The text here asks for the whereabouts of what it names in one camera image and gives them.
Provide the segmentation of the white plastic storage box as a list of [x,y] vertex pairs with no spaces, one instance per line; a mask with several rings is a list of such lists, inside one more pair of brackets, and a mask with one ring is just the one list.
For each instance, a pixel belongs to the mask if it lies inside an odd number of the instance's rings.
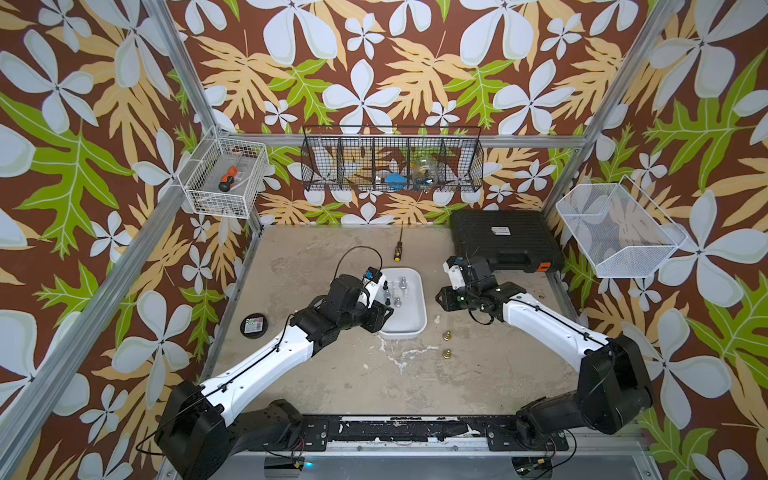
[[[384,268],[388,282],[388,291],[391,294],[391,307],[393,315],[387,320],[379,334],[385,340],[400,341],[410,340],[421,335],[426,329],[428,318],[421,275],[412,268]],[[403,297],[403,291],[399,288],[401,277],[407,279],[408,288],[412,292],[411,299]],[[393,301],[396,297],[402,300],[402,306],[396,308]]]

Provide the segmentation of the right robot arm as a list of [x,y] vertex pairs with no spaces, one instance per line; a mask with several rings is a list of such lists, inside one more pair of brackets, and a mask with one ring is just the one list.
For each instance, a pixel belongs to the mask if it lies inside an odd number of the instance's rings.
[[651,380],[636,341],[592,331],[546,307],[512,282],[480,291],[447,286],[435,300],[447,312],[482,313],[531,336],[578,373],[575,390],[536,399],[515,414],[525,447],[572,428],[615,434],[653,406]]

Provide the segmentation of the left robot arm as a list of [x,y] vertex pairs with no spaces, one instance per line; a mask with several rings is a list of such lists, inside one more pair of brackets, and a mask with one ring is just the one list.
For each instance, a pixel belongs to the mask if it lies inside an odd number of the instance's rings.
[[184,381],[171,391],[152,438],[184,479],[208,479],[248,447],[287,448],[299,442],[302,415],[287,401],[237,418],[282,375],[308,361],[354,327],[382,329],[393,308],[378,300],[386,275],[369,268],[362,278],[341,274],[327,294],[291,314],[270,343],[224,373],[199,385]]

